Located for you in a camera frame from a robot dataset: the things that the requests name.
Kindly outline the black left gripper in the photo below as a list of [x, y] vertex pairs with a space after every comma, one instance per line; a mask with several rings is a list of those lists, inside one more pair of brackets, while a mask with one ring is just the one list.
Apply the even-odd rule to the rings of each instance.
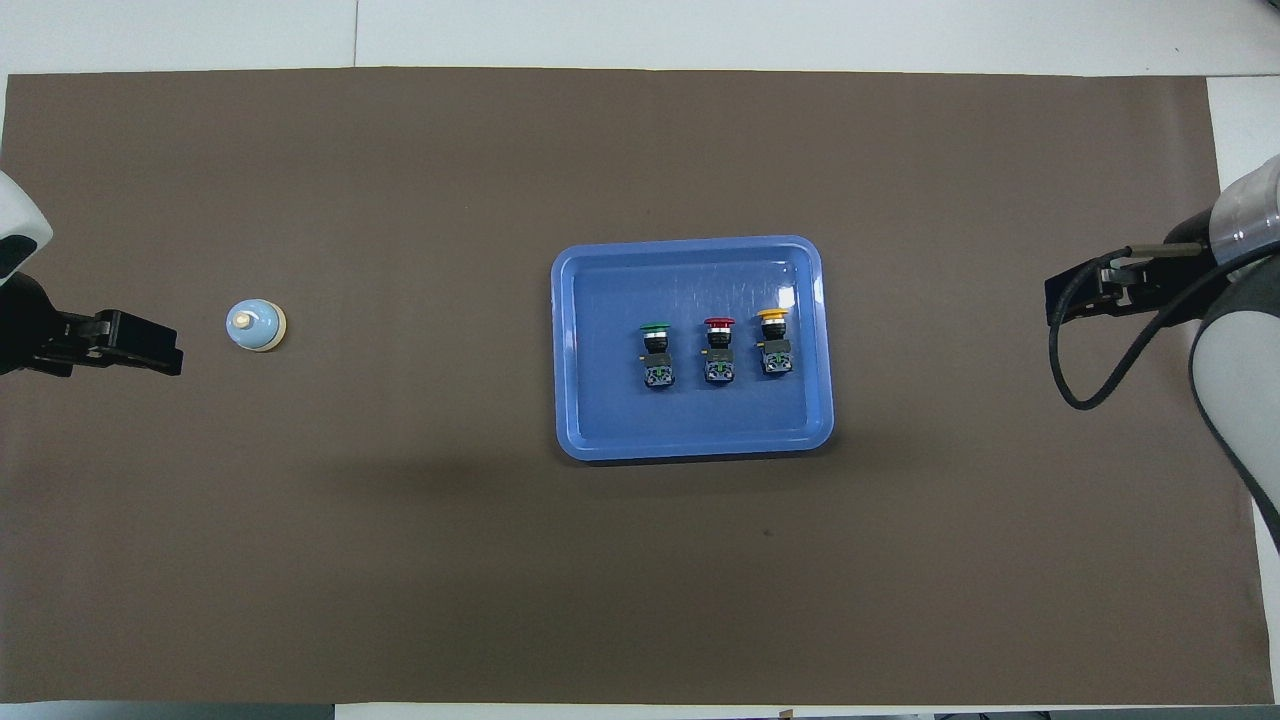
[[88, 316], [58, 311], [44, 287], [28, 275], [13, 275], [1, 287], [1, 373], [31, 369], [67, 378], [74, 366], [131, 366], [179, 375], [184, 352], [177, 332], [122, 310], [97, 313], [100, 357], [73, 329]]

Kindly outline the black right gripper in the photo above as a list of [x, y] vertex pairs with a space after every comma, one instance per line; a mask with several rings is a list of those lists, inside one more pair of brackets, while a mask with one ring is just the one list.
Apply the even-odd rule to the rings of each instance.
[[1050, 327], [1100, 313], [1126, 316], [1158, 311], [1169, 304], [1169, 263], [1119, 255], [1103, 263], [1080, 263], [1046, 281], [1046, 302]]

